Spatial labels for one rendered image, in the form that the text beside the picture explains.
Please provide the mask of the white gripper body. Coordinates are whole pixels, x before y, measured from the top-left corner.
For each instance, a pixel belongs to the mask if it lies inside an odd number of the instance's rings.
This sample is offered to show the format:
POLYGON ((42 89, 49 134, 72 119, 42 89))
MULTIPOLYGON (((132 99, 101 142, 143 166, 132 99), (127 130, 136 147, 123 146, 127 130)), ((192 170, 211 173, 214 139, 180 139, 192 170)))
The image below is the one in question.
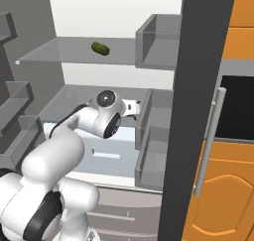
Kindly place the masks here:
POLYGON ((132 100, 131 101, 131 114, 132 115, 139 115, 141 113, 141 105, 139 101, 132 100))

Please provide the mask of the green cucumber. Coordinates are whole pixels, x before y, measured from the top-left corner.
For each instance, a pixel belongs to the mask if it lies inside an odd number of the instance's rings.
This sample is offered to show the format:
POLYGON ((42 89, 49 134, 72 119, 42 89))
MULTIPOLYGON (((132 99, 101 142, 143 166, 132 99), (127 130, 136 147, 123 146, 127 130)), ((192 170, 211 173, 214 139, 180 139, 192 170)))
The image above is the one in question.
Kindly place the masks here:
POLYGON ((98 42, 92 43, 91 49, 102 56, 108 56, 110 54, 110 49, 107 46, 102 45, 98 42))

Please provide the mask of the grey fridge door bin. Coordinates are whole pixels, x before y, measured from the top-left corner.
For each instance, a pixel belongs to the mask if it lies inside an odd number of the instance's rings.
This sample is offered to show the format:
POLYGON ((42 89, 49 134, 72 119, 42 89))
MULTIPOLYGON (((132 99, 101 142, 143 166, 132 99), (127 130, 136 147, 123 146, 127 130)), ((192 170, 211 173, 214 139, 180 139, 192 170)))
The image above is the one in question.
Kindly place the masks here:
POLYGON ((136 66, 175 70, 181 24, 181 15, 152 14, 136 32, 136 66))
POLYGON ((169 132, 169 128, 146 128, 135 167, 136 186, 163 190, 169 132))
POLYGON ((135 148, 141 148, 148 126, 169 128, 174 92, 167 89, 149 89, 142 103, 135 127, 135 148))

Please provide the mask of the pale blue fridge drawer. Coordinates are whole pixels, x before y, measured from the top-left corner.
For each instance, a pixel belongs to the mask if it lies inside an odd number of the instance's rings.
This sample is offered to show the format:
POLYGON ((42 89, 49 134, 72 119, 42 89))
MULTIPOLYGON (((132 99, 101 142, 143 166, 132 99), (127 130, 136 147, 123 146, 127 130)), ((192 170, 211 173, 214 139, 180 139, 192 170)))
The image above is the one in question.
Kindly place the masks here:
POLYGON ((85 152, 75 172, 133 178, 139 151, 135 149, 135 129, 120 127, 109 139, 101 139, 80 129, 74 132, 82 139, 85 152), (92 151, 119 154, 120 159, 97 158, 92 151))

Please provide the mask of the dark grey fridge door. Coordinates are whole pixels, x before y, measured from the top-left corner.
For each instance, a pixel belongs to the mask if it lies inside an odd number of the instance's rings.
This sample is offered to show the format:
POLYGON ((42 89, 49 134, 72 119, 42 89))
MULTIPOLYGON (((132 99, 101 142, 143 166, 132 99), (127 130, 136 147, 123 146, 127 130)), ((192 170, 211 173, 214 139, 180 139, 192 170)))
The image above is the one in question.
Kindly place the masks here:
POLYGON ((158 241, 182 241, 233 2, 183 2, 158 241))

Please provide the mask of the grey glass fridge shelf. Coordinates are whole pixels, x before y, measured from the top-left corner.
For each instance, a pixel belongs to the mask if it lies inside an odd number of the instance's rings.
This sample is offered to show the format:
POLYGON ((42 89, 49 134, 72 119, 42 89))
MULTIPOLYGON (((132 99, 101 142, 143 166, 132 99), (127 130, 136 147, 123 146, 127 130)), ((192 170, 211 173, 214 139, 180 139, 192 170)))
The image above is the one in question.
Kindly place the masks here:
MULTIPOLYGON (((43 109, 40 119, 43 123, 57 123, 76 106, 95 98, 107 88, 107 86, 66 85, 43 109)), ((109 87, 108 89, 115 91, 123 99, 137 100, 140 104, 143 104, 147 94, 145 88, 109 87)))
POLYGON ((15 64, 22 61, 55 61, 134 65, 135 51, 134 39, 56 37, 18 58, 15 64), (109 55, 102 56, 94 52, 91 48, 94 42, 107 46, 109 55))

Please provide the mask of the grey freezer drawer front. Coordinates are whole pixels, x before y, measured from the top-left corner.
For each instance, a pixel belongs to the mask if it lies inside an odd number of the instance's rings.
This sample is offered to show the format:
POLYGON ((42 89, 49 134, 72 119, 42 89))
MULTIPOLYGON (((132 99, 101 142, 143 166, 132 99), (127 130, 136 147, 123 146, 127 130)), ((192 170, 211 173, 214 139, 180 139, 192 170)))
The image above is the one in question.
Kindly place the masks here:
POLYGON ((101 186, 88 214, 101 241, 157 241, 162 195, 134 188, 101 186))

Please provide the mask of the grey fridge door shelf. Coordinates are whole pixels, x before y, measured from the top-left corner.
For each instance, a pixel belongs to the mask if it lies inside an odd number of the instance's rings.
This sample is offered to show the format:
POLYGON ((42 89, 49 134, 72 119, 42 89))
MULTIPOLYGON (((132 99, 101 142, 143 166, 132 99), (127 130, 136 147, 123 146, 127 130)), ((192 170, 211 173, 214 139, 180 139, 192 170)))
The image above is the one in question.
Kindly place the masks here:
POLYGON ((9 98, 0 106, 0 137, 7 133, 10 123, 33 101, 29 81, 7 81, 9 98))
POLYGON ((0 13, 0 45, 8 43, 17 37, 13 17, 10 13, 0 13))
POLYGON ((20 116, 18 119, 21 132, 17 135, 4 154, 0 154, 0 168, 15 170, 32 144, 42 133, 38 116, 20 116))

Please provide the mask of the orange arched cupboard door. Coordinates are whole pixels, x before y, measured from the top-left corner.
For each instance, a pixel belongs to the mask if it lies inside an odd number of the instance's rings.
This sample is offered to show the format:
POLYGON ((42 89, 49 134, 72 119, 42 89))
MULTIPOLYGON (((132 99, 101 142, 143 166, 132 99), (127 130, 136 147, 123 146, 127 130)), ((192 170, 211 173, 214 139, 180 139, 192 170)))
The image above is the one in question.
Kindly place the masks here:
POLYGON ((254 241, 254 141, 213 143, 182 241, 254 241))

